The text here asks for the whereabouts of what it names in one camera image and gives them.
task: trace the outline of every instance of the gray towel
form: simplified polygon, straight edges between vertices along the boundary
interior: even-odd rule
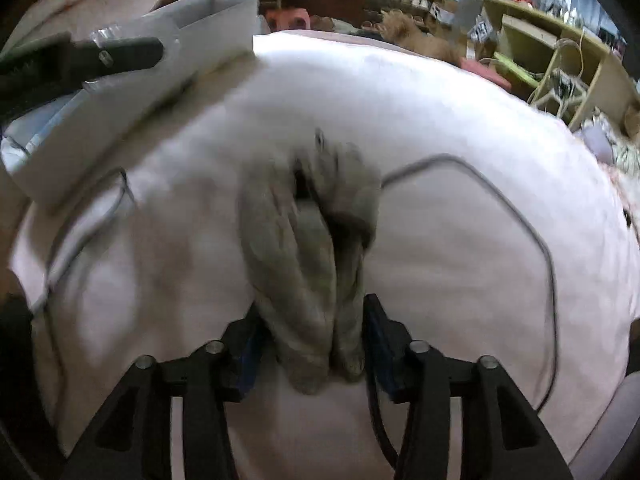
[[[360,377],[362,261],[375,236],[380,174],[353,146],[258,160],[243,174],[239,229],[255,301],[291,384],[319,390],[330,364]]]

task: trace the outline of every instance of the white box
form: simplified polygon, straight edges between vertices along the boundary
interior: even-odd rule
[[[131,22],[94,33],[100,38],[155,36],[164,56],[153,68],[87,82],[12,122],[0,157],[32,200],[57,206],[104,152],[193,75],[253,50],[258,0],[180,0]]]

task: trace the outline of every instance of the white sheet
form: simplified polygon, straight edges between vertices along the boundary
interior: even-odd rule
[[[356,143],[383,172],[434,153],[460,155],[542,234],[556,263],[561,337],[542,420],[570,460],[624,375],[638,310],[638,244],[608,178],[564,124],[475,75],[290,34],[256,37],[255,58],[201,79],[96,169],[123,164],[138,204],[78,260],[53,305],[70,372],[66,449],[138,355],[187,355],[244,315],[252,298],[236,235],[240,165],[311,143],[316,127]],[[61,217],[33,207],[22,226],[13,265],[31,301]],[[493,354],[533,404],[540,400],[550,349],[543,259],[469,177],[438,170],[385,194],[366,284],[415,338],[452,357]],[[41,329],[35,345],[50,407],[55,371]],[[406,409],[384,408],[399,444]],[[243,478],[391,477],[363,383],[334,382],[305,397],[268,358],[248,399],[228,407],[228,421]],[[452,446],[453,478],[459,435]]]

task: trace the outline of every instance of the gray cable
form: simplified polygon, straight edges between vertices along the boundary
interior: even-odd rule
[[[58,256],[58,251],[62,246],[62,242],[65,240],[66,235],[73,227],[75,221],[78,219],[80,213],[84,211],[87,207],[88,203],[95,198],[97,193],[102,189],[104,184],[112,179],[114,176],[120,176],[120,191],[116,201],[113,203],[111,208],[105,213],[102,217],[102,220],[98,223],[96,227],[94,227],[89,232],[85,233],[81,238],[78,244],[75,246],[72,254],[62,267],[62,271],[58,275],[58,278],[55,282],[50,277],[51,268],[53,263]],[[111,223],[111,221],[115,218],[115,215],[122,204],[122,201],[125,195],[129,196],[132,202],[135,202],[133,197],[133,193],[129,187],[129,181],[127,180],[127,173],[123,168],[115,168],[107,172],[103,175],[98,181],[91,186],[87,192],[82,196],[82,198],[78,201],[78,203],[71,210],[71,213],[66,217],[65,222],[62,224],[62,227],[58,230],[56,237],[54,238],[51,248],[49,250],[49,256],[47,257],[46,265],[45,265],[45,291],[42,297],[35,303],[32,311],[33,315],[37,316],[40,312],[42,312],[45,327],[47,333],[49,335],[49,340],[51,342],[51,350],[53,352],[54,360],[56,362],[56,368],[58,369],[58,377],[60,383],[58,385],[58,393],[56,396],[56,402],[54,406],[53,412],[53,427],[58,428],[60,425],[60,420],[62,419],[62,408],[64,405],[64,399],[66,396],[66,385],[67,385],[67,373],[64,361],[62,359],[62,352],[60,351],[60,345],[58,343],[58,337],[56,335],[55,326],[53,323],[53,318],[50,310],[50,303],[55,296],[55,293],[58,289],[60,283],[65,279],[69,270],[73,266],[76,258],[80,255],[80,253],[84,250],[84,248],[96,237],[103,232],[107,225]]]
[[[558,333],[558,307],[557,307],[557,298],[558,292],[556,290],[556,271],[554,269],[553,259],[551,257],[551,252],[546,244],[546,242],[542,239],[540,234],[536,231],[536,229],[530,224],[530,222],[524,217],[524,215],[513,205],[513,203],[493,184],[491,181],[485,177],[482,173],[480,173],[476,168],[474,168],[471,164],[469,164],[466,160],[455,156],[448,155],[446,153],[442,153],[439,155],[430,156],[428,158],[424,158],[414,162],[413,164],[408,164],[407,166],[403,166],[398,170],[392,171],[391,173],[386,174],[382,179],[382,189],[385,190],[388,187],[394,186],[403,182],[404,180],[424,173],[428,170],[432,170],[439,166],[453,166],[458,168],[459,170],[465,171],[465,173],[469,174],[474,178],[476,182],[479,182],[487,191],[489,191],[492,195],[497,197],[500,202],[508,209],[508,211],[513,215],[513,217],[524,227],[525,231],[531,236],[533,241],[538,245],[540,251],[542,252],[545,262],[546,262],[546,270],[548,275],[548,305],[552,318],[553,324],[553,352],[552,352],[552,371],[551,378],[546,389],[545,395],[543,396],[540,404],[536,408],[536,412],[540,413],[542,409],[548,403],[548,400],[553,392],[554,386],[556,384],[556,378],[558,376],[558,360],[559,360],[559,333]],[[383,452],[386,460],[389,465],[395,469],[396,463],[398,462],[398,452],[393,448],[391,444],[391,440],[386,434],[386,430],[384,427],[384,423],[382,421],[382,415],[380,413],[380,400],[378,398],[378,391],[376,388],[374,372],[372,368],[372,363],[370,362],[370,356],[365,356],[366,361],[369,360],[369,363],[365,366],[366,372],[366,380],[367,380],[367,397],[369,397],[369,415],[372,421],[372,426],[374,429],[374,434],[376,436],[376,440],[378,441],[378,445]]]

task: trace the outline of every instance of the bolt head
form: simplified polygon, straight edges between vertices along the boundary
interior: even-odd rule
[[[498,367],[498,359],[496,359],[494,356],[492,355],[483,355],[480,358],[480,364],[487,368],[488,370],[493,370],[494,368]]]
[[[98,53],[98,59],[104,66],[108,68],[113,66],[113,57],[111,57],[111,54],[109,54],[106,50],[101,50]]]
[[[205,345],[204,349],[206,350],[207,354],[222,354],[222,352],[225,351],[225,344],[219,339],[214,339],[213,341],[209,341]]]
[[[156,360],[151,355],[141,355],[136,359],[136,367],[140,368],[141,370],[146,370],[147,368],[150,368],[155,362]]]
[[[409,343],[409,350],[414,354],[424,354],[431,349],[431,346],[426,341],[422,341],[420,339],[411,341]]]

